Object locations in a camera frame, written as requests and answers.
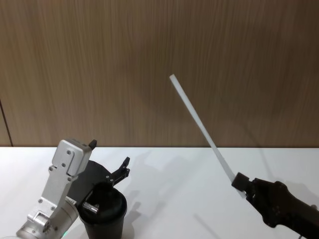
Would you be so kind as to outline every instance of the white stick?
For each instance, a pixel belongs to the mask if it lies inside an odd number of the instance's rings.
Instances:
[[[214,151],[214,153],[215,153],[220,165],[223,167],[223,169],[224,169],[226,175],[228,176],[229,180],[231,182],[233,182],[234,179],[235,179],[235,174],[233,173],[233,171],[231,171],[229,165],[225,161],[224,157],[221,155],[221,153],[218,150],[218,148],[216,147],[214,141],[209,136],[209,133],[207,132],[205,126],[202,123],[202,121],[200,120],[200,118],[199,118],[198,114],[196,113],[193,105],[189,101],[189,99],[188,99],[187,95],[185,94],[183,88],[180,86],[176,76],[175,75],[171,75],[169,78],[170,78],[171,82],[173,83],[175,89],[177,90],[179,96],[183,100],[184,104],[186,105],[186,107],[187,107],[188,111],[190,112],[191,116],[195,120],[196,124],[200,128],[200,130],[203,133],[203,135],[205,136],[205,138],[206,138],[207,142],[209,143],[210,147],[213,149],[213,151]]]

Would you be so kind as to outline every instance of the white table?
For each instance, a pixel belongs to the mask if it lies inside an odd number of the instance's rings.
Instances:
[[[319,205],[319,149],[221,148],[232,170],[280,180],[299,199]],[[48,178],[55,148],[0,148],[0,238],[25,222]],[[242,199],[210,148],[96,148],[110,171],[131,157],[130,176],[116,186],[127,198],[124,239],[297,239],[266,226]],[[66,239],[87,239],[79,219]]]

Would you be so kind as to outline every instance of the wood grain panel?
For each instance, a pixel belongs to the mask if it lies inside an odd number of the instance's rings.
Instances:
[[[10,139],[0,109],[0,146],[10,146]]]
[[[0,1],[14,145],[319,146],[319,1]]]

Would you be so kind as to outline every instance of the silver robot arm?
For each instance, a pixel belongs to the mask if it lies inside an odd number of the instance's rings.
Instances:
[[[67,193],[73,181],[82,173],[96,147],[74,139],[60,141],[49,167],[49,178],[42,196],[27,215],[27,222],[6,239],[60,239],[78,217],[77,209]]]

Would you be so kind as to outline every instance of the black cup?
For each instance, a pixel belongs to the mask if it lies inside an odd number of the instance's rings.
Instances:
[[[97,214],[84,208],[79,210],[80,219],[84,223],[89,239],[120,239],[127,211],[124,195],[114,188],[106,188],[101,184],[94,188],[87,202],[98,205],[99,208]]]

